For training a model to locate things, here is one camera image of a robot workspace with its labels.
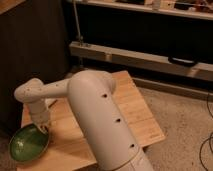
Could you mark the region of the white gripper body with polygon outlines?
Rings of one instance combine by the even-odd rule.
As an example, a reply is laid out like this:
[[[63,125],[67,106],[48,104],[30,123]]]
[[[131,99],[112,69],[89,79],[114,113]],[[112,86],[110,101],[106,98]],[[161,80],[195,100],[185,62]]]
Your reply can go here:
[[[48,109],[41,113],[31,113],[31,120],[40,131],[48,131],[51,125],[50,111]]]

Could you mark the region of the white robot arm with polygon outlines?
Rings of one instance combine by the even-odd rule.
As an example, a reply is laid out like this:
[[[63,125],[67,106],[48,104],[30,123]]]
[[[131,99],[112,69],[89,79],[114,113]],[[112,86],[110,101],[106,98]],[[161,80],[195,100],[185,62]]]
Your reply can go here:
[[[105,71],[84,70],[45,84],[33,78],[17,87],[15,98],[26,104],[31,121],[46,133],[48,98],[65,97],[102,171],[154,171],[113,99],[116,82]]]

